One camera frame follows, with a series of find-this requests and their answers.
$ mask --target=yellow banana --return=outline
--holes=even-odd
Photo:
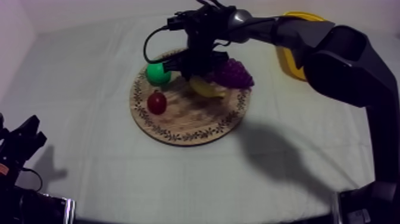
[[[224,91],[217,91],[215,86],[210,85],[198,76],[192,76],[189,80],[190,87],[199,95],[207,98],[225,97]]]

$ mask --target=white wall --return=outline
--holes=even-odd
[[[38,32],[135,15],[167,15],[196,9],[195,0],[22,0]],[[309,11],[361,29],[400,31],[399,0],[221,0],[254,14]]]
[[[35,39],[19,0],[0,0],[0,101]]]

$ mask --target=green ball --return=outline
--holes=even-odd
[[[147,80],[154,86],[167,84],[171,80],[171,71],[164,72],[162,63],[147,66]]]

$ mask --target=decorative leaf border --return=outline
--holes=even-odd
[[[168,55],[175,54],[179,51],[173,51],[168,54],[164,54],[164,57],[167,57]],[[219,133],[224,133],[226,131],[226,128],[228,128],[234,119],[238,119],[240,112],[246,109],[246,98],[248,97],[249,91],[248,90],[240,90],[239,95],[237,96],[237,104],[236,104],[236,110],[233,110],[228,113],[228,115],[221,119],[216,127],[211,128],[209,127],[208,129],[204,130],[198,130],[193,133],[185,133],[184,135],[181,134],[175,134],[171,133],[170,130],[162,128],[160,125],[156,125],[150,118],[150,115],[147,112],[147,109],[145,109],[142,106],[143,103],[143,92],[140,88],[142,82],[145,82],[146,80],[146,71],[143,69],[139,73],[139,77],[135,80],[133,83],[133,100],[135,102],[133,109],[138,112],[139,117],[144,121],[145,126],[150,127],[151,130],[158,134],[161,135],[165,140],[168,141],[193,141],[195,139],[206,139],[210,136],[213,136],[215,134]]]

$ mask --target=red apple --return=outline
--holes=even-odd
[[[160,115],[167,109],[167,99],[165,95],[157,90],[147,99],[147,108],[153,114]]]

